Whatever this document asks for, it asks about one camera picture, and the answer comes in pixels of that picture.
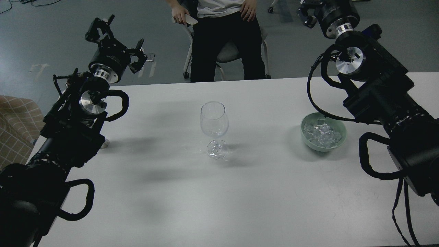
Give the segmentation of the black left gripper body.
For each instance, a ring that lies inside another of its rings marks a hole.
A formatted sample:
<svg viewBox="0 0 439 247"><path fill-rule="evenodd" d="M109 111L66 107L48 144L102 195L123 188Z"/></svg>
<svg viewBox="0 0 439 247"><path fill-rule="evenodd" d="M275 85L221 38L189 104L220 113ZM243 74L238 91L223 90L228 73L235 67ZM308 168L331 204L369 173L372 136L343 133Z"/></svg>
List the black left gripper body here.
<svg viewBox="0 0 439 247"><path fill-rule="evenodd" d="M127 47L117 39L105 36L98 42L98 49L89 63L89 71L108 83L119 83L130 63Z"/></svg>

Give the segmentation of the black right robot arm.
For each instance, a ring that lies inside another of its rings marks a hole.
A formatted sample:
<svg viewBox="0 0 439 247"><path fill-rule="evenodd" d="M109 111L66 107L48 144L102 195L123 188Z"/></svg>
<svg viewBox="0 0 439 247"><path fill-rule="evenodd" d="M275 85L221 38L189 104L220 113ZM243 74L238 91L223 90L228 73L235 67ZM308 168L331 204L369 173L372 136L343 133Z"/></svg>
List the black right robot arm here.
<svg viewBox="0 0 439 247"><path fill-rule="evenodd" d="M303 0L297 14L304 26L313 28L318 23L324 37L335 40L310 69L306 89L312 106L331 119L382 125L387 137L367 132L359 138L359 161L373 178L398 180L393 209L404 193L408 231L413 244L419 247L408 189L422 197L429 194L438 204L438 119L408 94L414 83L407 76L408 70L378 42L380 26L373 24L361 32L355 30L360 16L351 0ZM347 93L343 106L353 119L330 114L314 103L310 82L317 66L329 86ZM369 162L369 140L387 145L396 172L373 169Z"/></svg>

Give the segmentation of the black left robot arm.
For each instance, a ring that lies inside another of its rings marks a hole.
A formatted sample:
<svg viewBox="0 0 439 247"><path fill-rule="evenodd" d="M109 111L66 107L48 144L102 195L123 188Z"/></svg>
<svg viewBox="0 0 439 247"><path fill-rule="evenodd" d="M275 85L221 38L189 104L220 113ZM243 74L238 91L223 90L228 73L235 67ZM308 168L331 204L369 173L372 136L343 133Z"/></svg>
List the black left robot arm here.
<svg viewBox="0 0 439 247"><path fill-rule="evenodd" d="M60 97L43 119L41 148L27 164L1 170L2 247L36 247L56 218L78 221L92 209L94 183L67 177L73 167L97 155L105 142L103 124L128 111L128 95L110 85L121 80L126 68L139 72L148 59L143 39L130 49L114 37L114 18L95 18L86 33L86 41L98 45L88 71L53 75Z"/></svg>

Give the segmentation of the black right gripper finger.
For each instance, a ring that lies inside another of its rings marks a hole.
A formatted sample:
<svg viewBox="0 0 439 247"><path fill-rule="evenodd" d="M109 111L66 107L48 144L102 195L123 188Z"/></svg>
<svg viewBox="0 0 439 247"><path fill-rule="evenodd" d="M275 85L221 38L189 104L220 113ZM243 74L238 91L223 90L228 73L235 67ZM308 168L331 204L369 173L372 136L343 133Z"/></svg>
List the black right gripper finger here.
<svg viewBox="0 0 439 247"><path fill-rule="evenodd" d="M308 28L313 28L317 22L314 15L309 15L309 9L315 9L319 6L318 0L301 0L300 6L297 9L297 14L302 24Z"/></svg>

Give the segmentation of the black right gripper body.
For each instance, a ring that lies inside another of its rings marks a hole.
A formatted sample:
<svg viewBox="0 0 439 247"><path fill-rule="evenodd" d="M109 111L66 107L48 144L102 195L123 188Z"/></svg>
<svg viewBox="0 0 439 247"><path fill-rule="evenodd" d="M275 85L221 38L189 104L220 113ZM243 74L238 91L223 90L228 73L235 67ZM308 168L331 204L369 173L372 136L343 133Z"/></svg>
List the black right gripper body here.
<svg viewBox="0 0 439 247"><path fill-rule="evenodd" d="M321 0L314 9L314 16L325 38L336 38L336 28L349 23L351 28L358 26L360 16L351 0Z"/></svg>

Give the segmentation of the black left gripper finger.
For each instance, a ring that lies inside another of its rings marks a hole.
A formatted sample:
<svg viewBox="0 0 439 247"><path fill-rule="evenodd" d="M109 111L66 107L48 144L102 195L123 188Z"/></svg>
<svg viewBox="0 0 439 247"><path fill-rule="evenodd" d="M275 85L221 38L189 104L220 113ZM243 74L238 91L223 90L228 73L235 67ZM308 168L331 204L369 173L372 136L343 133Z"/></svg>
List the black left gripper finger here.
<svg viewBox="0 0 439 247"><path fill-rule="evenodd" d="M128 54L130 57L136 57L137 61L132 61L128 67L133 74L141 71L144 67L145 62L147 61L147 55L144 53L142 48L144 44L144 39L141 38L135 48L128 49Z"/></svg>
<svg viewBox="0 0 439 247"><path fill-rule="evenodd" d="M110 25L114 18L115 15L111 15L108 19L95 18L86 32L85 40L92 43L100 43L106 38L113 39L114 34L111 31Z"/></svg>

